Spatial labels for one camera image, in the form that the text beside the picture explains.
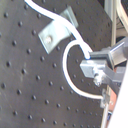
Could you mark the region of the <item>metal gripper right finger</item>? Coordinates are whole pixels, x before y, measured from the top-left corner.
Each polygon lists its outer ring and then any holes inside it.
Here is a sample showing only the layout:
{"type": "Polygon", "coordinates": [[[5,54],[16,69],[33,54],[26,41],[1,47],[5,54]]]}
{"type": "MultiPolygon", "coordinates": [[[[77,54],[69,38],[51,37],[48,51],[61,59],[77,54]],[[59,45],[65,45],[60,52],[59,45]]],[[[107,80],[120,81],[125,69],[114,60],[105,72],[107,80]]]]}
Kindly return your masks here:
{"type": "Polygon", "coordinates": [[[120,64],[128,59],[128,47],[106,48],[91,52],[92,59],[106,59],[110,64],[120,64]]]}

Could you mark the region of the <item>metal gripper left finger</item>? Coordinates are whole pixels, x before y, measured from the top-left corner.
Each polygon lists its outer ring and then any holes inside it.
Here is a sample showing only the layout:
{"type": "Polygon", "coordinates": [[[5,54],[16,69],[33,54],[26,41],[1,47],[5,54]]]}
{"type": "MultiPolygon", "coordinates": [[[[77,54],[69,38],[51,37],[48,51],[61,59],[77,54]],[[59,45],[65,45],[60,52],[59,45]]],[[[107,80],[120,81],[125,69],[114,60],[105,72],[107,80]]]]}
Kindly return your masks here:
{"type": "Polygon", "coordinates": [[[101,84],[120,86],[125,73],[124,67],[118,67],[113,71],[105,60],[83,60],[80,68],[85,77],[94,80],[96,86],[101,84]]]}

